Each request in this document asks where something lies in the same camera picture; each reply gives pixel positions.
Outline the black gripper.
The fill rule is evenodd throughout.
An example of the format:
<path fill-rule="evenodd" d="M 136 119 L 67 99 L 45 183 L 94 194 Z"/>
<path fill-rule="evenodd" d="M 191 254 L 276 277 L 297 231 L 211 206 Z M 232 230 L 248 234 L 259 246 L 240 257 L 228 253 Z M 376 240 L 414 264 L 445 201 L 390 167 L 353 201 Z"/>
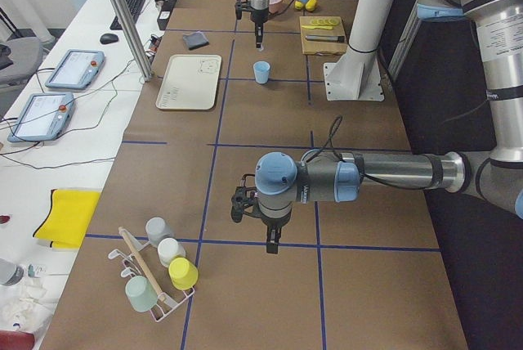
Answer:
<path fill-rule="evenodd" d="M 281 227 L 290 221 L 291 213 L 286 213 L 285 215 L 278 214 L 276 218 L 270 218 L 265 215 L 261 211 L 261 206 L 258 203 L 256 187 L 246 186 L 248 177 L 254 177 L 254 175 L 244 174 L 240 179 L 240 185 L 236 187 L 235 193 L 231 197 L 231 219 L 235 223 L 240 223 L 243 215 L 261 219 L 268 227 L 266 233 L 266 252 L 268 254 L 277 253 L 279 251 Z"/>
<path fill-rule="evenodd" d="M 270 0 L 239 0 L 235 3 L 235 16 L 241 20 L 244 13 L 250 14 L 250 20 L 255 23 L 256 48 L 262 49 L 263 24 L 269 17 Z"/>

